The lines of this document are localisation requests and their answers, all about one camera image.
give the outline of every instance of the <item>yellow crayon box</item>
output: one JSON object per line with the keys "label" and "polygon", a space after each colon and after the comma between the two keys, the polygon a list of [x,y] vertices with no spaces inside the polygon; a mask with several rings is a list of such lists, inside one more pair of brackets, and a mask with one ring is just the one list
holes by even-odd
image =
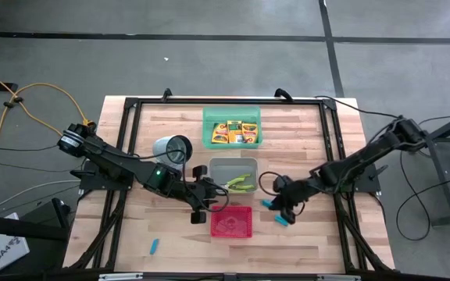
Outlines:
{"label": "yellow crayon box", "polygon": [[212,130],[213,144],[228,144],[228,129],[226,123],[216,123]]}
{"label": "yellow crayon box", "polygon": [[242,135],[246,144],[254,144],[258,137],[258,125],[256,123],[242,123]]}
{"label": "yellow crayon box", "polygon": [[242,137],[242,121],[227,121],[227,129],[229,144],[244,143],[244,138]]}

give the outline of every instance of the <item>green plastic bin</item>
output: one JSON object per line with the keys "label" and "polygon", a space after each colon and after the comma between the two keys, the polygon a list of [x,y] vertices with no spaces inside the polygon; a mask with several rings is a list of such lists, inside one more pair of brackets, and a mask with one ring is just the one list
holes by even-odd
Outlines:
{"label": "green plastic bin", "polygon": [[[227,123],[227,121],[242,121],[256,123],[258,125],[258,137],[254,144],[214,144],[211,142],[215,123]],[[224,148],[257,148],[263,141],[262,117],[258,106],[221,106],[204,107],[202,110],[202,144],[209,149]]]}

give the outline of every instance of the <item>metal cup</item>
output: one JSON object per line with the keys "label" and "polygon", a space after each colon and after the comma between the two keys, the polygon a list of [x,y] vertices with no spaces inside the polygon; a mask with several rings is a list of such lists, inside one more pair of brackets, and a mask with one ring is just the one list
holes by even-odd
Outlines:
{"label": "metal cup", "polygon": [[164,155],[157,156],[157,162],[164,163],[172,167],[180,167],[184,162],[187,162],[192,156],[192,144],[185,136],[174,135],[169,137],[162,137],[155,141],[152,146],[152,153],[159,155],[161,153],[169,152]]}

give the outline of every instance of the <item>yellow cord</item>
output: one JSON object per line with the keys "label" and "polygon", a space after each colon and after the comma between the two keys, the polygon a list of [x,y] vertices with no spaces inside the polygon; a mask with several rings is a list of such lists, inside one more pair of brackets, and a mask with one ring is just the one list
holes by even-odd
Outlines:
{"label": "yellow cord", "polygon": [[[77,104],[77,102],[76,102],[76,100],[73,98],[73,96],[72,96],[71,94],[67,93],[67,92],[66,92],[65,90],[63,90],[62,88],[57,87],[57,86],[55,86],[55,85],[53,85],[53,84],[48,84],[48,83],[34,83],[34,84],[30,84],[30,85],[27,85],[26,87],[23,87],[23,88],[19,89],[17,92],[13,92],[10,88],[8,88],[8,87],[7,87],[3,82],[1,82],[1,81],[0,81],[0,84],[1,84],[1,85],[2,85],[2,86],[10,93],[10,94],[12,94],[12,97],[9,99],[9,102],[13,102],[13,99],[17,98],[18,95],[19,95],[20,93],[22,93],[23,91],[25,91],[26,89],[28,89],[28,88],[30,88],[30,87],[35,87],[35,86],[52,87],[52,88],[56,89],[57,91],[63,92],[64,94],[66,94],[66,95],[70,98],[70,100],[74,103],[74,105],[76,106],[77,110],[79,111],[79,113],[80,113],[80,115],[81,115],[81,117],[82,117],[82,119],[83,119],[83,124],[84,124],[84,125],[87,125],[87,124],[89,124],[89,123],[91,122],[91,121],[89,121],[88,119],[86,119],[86,117],[84,116],[83,111],[81,110],[80,106]],[[39,118],[33,116],[32,114],[30,114],[29,110],[27,110],[26,106],[23,104],[22,101],[20,102],[20,105],[22,106],[22,109],[25,111],[25,113],[26,113],[29,117],[31,117],[33,120],[39,122],[40,124],[42,124],[42,125],[48,127],[48,128],[51,129],[51,130],[54,130],[59,136],[62,136],[62,133],[60,133],[60,131],[57,130],[55,127],[53,127],[52,125],[46,123],[45,121],[43,121],[43,120],[41,120],[41,119],[39,119]],[[2,115],[1,115],[1,119],[0,119],[0,133],[1,133],[1,129],[2,129],[3,123],[4,123],[4,121],[5,121],[6,113],[8,113],[8,108],[7,108],[7,107],[5,107],[5,109],[3,110],[3,113],[2,113]]]}

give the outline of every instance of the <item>red plastic basket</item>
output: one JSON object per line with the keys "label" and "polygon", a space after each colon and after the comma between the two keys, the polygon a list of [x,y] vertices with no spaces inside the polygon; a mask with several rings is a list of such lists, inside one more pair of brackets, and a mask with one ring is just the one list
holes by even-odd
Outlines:
{"label": "red plastic basket", "polygon": [[[222,207],[213,206],[213,210]],[[251,238],[253,236],[252,208],[226,207],[211,214],[211,236],[224,238]]]}

